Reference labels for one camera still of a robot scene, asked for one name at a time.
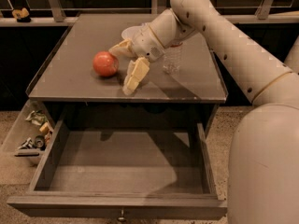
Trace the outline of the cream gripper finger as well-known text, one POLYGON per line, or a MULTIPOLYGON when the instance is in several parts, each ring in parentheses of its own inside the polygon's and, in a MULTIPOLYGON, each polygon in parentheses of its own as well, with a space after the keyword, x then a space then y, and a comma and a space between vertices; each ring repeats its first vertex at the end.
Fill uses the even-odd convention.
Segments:
POLYGON ((131 95, 149 70, 150 62, 144 57, 139 57, 136 61, 130 61, 122 88, 124 94, 131 95))
POLYGON ((115 57, 120 57, 120 56, 132 57, 133 52, 131 46, 132 46, 132 41, 130 39, 124 39, 122 40, 122 42, 110 48, 108 52, 115 57))

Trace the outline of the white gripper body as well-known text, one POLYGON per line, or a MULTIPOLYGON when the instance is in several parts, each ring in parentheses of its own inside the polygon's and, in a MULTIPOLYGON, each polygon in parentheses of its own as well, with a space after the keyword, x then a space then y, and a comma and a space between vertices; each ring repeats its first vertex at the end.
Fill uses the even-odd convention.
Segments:
POLYGON ((151 63, 164 56, 164 47, 148 24, 133 35, 132 51, 137 57, 145 57, 151 63))

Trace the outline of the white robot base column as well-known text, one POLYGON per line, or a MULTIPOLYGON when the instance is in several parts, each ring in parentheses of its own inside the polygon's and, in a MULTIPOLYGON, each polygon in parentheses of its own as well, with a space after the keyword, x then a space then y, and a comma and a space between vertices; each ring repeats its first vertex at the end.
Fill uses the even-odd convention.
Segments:
POLYGON ((293 43, 284 63, 291 68, 291 70, 299 74, 299 36, 293 43))

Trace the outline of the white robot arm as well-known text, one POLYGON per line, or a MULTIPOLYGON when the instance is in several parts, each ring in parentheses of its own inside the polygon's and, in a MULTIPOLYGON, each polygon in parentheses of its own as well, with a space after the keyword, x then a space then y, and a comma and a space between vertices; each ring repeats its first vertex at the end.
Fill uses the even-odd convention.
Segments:
POLYGON ((210 0, 171 7, 111 48, 131 58, 123 90, 174 42, 201 33, 255 106, 237 126, 229 156, 229 224, 299 224, 299 75, 227 21, 210 0))

